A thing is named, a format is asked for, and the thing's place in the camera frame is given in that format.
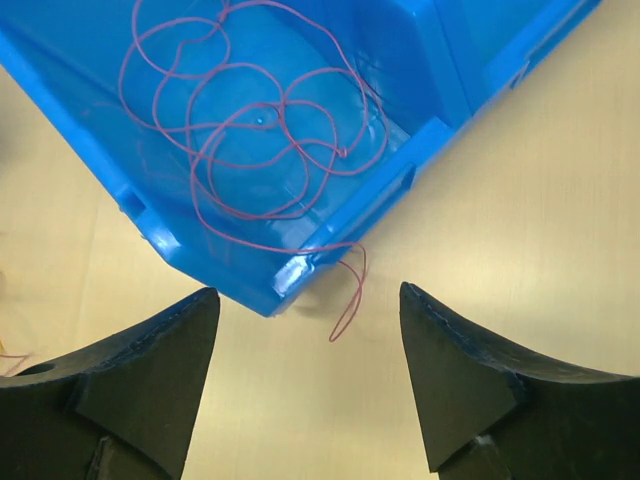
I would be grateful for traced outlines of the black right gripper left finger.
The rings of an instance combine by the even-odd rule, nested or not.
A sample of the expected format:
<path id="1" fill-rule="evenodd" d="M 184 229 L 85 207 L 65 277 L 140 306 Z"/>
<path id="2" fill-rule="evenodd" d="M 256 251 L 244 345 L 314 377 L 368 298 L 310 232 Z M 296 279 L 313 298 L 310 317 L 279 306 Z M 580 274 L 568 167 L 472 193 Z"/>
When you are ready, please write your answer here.
<path id="1" fill-rule="evenodd" d="M 219 315 L 218 292 L 203 288 L 2 378 L 2 478 L 181 478 Z"/>

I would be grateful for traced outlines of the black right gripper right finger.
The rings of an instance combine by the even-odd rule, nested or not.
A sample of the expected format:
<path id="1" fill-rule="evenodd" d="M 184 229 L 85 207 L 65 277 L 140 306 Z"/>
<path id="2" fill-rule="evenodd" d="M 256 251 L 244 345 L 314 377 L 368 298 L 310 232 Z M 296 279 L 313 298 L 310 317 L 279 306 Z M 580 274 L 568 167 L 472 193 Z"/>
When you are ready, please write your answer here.
<path id="1" fill-rule="evenodd" d="M 639 380 L 537 353 L 412 283 L 403 348 L 429 470 L 441 479 L 635 479 Z"/>

